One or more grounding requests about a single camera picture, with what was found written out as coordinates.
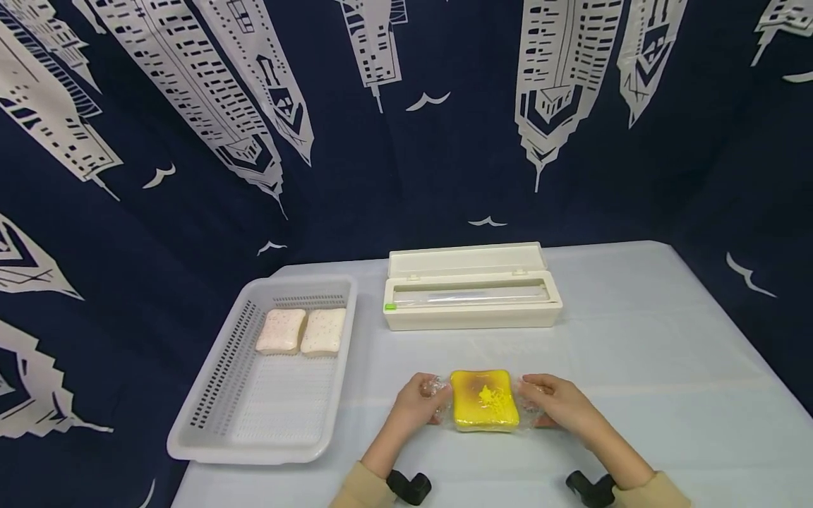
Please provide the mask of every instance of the navy blue curtain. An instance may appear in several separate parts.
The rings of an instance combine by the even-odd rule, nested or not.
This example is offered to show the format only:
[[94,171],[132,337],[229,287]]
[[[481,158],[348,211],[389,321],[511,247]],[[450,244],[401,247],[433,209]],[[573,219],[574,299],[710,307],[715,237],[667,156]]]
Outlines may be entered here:
[[[383,113],[359,80],[342,4],[266,2],[314,134],[308,164],[272,132],[285,176],[278,202],[226,169],[113,33],[51,0],[88,44],[98,90],[85,92],[103,111],[88,121],[122,164],[100,189],[0,115],[0,268],[37,277],[39,248],[70,285],[0,290],[3,333],[43,355],[0,349],[0,415],[32,398],[20,359],[52,358],[77,422],[0,437],[3,505],[169,506],[185,465],[167,456],[166,435],[240,288],[286,263],[406,248],[672,243],[813,409],[803,308],[813,51],[787,30],[760,45],[754,29],[772,3],[688,0],[657,94],[631,128],[620,33],[591,112],[537,190],[515,122],[523,0],[407,3],[408,22],[391,27],[402,79],[380,87]],[[410,110],[424,93],[449,95]],[[12,250],[22,254],[8,261]],[[47,418],[67,418],[56,406]]]

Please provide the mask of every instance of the black clamp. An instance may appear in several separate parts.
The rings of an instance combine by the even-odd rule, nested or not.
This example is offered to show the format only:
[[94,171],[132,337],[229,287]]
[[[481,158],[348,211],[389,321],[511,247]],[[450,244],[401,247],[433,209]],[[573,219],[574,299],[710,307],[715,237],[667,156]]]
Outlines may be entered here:
[[400,471],[394,469],[387,476],[387,486],[396,496],[413,506],[420,506],[432,490],[432,482],[424,473],[418,473],[409,481]]
[[591,484],[584,473],[574,471],[564,483],[587,508],[606,508],[615,502],[612,493],[615,480],[610,475],[604,475],[596,484]]

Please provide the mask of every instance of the plastic tray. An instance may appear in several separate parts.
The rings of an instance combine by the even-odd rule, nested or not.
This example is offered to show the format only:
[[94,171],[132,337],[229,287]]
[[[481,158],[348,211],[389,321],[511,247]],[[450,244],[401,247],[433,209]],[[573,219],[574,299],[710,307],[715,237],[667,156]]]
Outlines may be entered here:
[[[182,460],[221,464],[310,462],[330,444],[353,329],[350,276],[270,277],[237,297],[167,438]],[[334,309],[347,314],[335,358],[263,356],[254,350],[265,314]]]

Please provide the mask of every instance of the beige sleeve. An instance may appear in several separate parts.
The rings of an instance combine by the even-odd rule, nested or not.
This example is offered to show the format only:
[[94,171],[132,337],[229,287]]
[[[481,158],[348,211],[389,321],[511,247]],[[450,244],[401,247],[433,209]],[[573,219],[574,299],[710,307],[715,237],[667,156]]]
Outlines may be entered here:
[[330,508],[390,508],[395,503],[395,497],[387,482],[357,462],[330,503]]
[[617,508],[691,508],[692,502],[672,483],[666,473],[658,471],[643,487],[621,490],[613,487]]

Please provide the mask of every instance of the yellow sponge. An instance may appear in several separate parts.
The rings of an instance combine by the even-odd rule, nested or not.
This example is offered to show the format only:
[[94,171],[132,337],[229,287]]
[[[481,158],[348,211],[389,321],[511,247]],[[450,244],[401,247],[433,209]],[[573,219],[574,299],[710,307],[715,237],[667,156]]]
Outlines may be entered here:
[[451,385],[459,431],[513,432],[519,426],[507,371],[454,371]]

